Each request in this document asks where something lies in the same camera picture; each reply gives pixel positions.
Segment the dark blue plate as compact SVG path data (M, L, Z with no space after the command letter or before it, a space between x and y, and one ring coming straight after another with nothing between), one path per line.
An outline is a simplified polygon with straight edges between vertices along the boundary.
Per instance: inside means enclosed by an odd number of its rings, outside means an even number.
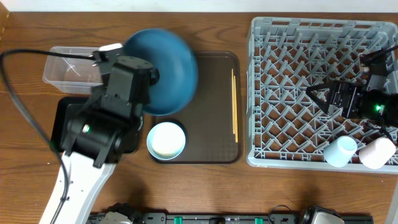
M124 43L128 56L144 59L159 71L159 81L149 88L150 103L144 112L155 116L174 114L195 96L198 65L189 45L165 29L144 29Z

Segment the light blue bowl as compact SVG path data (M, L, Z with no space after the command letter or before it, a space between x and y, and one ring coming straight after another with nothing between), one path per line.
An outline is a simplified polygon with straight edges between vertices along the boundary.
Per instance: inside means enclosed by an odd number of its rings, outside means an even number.
M146 144L154 158L167 161L180 155L185 148L186 140L186 135L178 124L162 122L149 131Z

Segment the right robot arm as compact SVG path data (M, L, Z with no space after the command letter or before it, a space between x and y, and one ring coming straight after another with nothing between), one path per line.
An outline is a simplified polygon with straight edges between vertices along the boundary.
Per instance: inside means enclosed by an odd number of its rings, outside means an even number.
M368 119L375 129L392 141L388 126L397 127L397 95L387 95L381 90L367 90L357 83L333 81L310 86L307 96L326 114L332 114L335 108L342 110L346 119Z

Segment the light blue cup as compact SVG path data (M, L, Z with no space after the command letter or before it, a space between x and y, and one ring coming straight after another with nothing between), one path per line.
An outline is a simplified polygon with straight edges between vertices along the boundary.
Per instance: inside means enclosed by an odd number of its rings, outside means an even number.
M350 136L340 136L323 150L323 157L333 167L344 167L358 150L356 141Z

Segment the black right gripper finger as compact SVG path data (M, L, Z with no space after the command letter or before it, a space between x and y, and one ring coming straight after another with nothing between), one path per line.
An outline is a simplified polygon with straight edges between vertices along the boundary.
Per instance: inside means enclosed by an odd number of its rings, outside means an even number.
M326 83L321 83L318 85L309 86L309 87L307 87L306 92L313 92L313 91L317 91L317 90L331 88L332 85L333 85L333 82L326 82Z
M329 106L330 106L330 98L326 96L326 98L323 100L314 94L313 91L306 90L307 96L318 106L319 109L321 109L325 114L329 114Z

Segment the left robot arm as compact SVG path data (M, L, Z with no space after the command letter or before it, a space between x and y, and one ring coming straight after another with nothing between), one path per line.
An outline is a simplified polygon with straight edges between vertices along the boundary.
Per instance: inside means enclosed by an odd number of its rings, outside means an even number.
M119 56L100 62L102 85L89 98L58 103L51 143L61 151L57 181L41 223L84 223L124 153L135 150L142 107L159 78L150 62Z

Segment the pink cup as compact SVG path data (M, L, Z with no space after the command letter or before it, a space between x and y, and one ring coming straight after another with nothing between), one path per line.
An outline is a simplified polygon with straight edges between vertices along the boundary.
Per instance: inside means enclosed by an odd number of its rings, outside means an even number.
M359 150L359 160L370 169L380 169L395 153L394 143L380 137Z

